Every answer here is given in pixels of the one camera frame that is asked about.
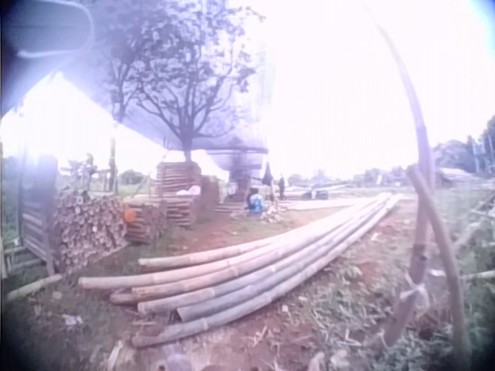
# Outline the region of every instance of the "dirt ground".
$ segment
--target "dirt ground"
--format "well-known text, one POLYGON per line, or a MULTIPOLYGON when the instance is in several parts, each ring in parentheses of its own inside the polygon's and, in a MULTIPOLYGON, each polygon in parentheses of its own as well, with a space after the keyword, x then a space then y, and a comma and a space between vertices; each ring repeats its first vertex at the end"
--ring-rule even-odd
MULTIPOLYGON (((403 282, 415 228, 414 197, 370 233, 290 294, 234 323, 181 341, 195 370, 217 364, 227 370, 305 370, 319 350, 345 350, 351 369, 361 369, 358 342, 370 338, 391 312, 403 282)), ((81 275, 139 272, 139 257, 184 254, 282 233, 336 209, 290 211, 277 224, 203 215, 191 230, 172 230, 158 243, 131 246, 79 274, 5 306, 3 335, 37 370, 104 369, 114 344, 136 332, 165 326, 167 318, 142 317, 133 307, 111 305, 108 293, 80 289, 81 275), (67 315, 80 321, 67 324, 67 315)), ((19 280, 8 282, 17 286, 19 280)))

